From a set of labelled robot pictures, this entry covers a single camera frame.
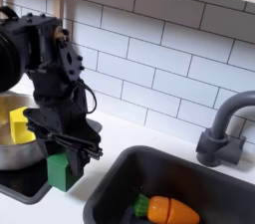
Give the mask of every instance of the countertop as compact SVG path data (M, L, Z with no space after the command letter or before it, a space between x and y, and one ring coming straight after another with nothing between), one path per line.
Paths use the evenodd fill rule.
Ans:
M70 191L64 193L52 188L35 205L25 205L0 194L1 224L83 224L86 201L119 154L133 145L148 145L197 163L196 145L192 142L101 112L95 112L90 118L104 127L101 132L104 156L101 160L92 160L85 167L85 175ZM255 184L255 165L244 160L235 168L222 165L214 169Z

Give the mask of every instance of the cable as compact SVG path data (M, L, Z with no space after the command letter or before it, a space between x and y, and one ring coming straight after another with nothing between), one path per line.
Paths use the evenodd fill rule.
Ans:
M77 84L78 85L80 85L81 87L83 87L86 91L88 91L91 95L92 95L92 97L93 97L93 99L94 99L94 101L95 101L95 106L94 106L94 108L90 111L90 112L86 112L87 114L91 114L91 113L93 113L95 110L96 110L96 108L97 108L97 106L98 106L98 101L97 101L97 98L96 98L96 95L95 95L95 93L92 91L92 89L88 86L88 85L86 85L85 83L80 83L80 82L77 82Z

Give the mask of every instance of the toy carrot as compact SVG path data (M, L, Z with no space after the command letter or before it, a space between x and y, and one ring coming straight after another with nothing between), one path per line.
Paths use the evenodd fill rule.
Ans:
M157 224L198 224L199 215L176 199L153 196L148 199L140 194L134 204L137 218L147 217Z

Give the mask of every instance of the yellow block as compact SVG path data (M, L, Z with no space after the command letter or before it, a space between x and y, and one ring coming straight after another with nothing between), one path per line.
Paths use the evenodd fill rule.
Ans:
M34 140L35 134L27 129L28 120L23 116L23 110L26 108L16 109L10 112L11 134L14 143L21 144Z

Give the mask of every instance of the green block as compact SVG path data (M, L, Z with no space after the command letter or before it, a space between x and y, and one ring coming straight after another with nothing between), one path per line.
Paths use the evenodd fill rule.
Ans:
M67 192L81 177L74 176L68 163L66 152L47 158L48 183Z

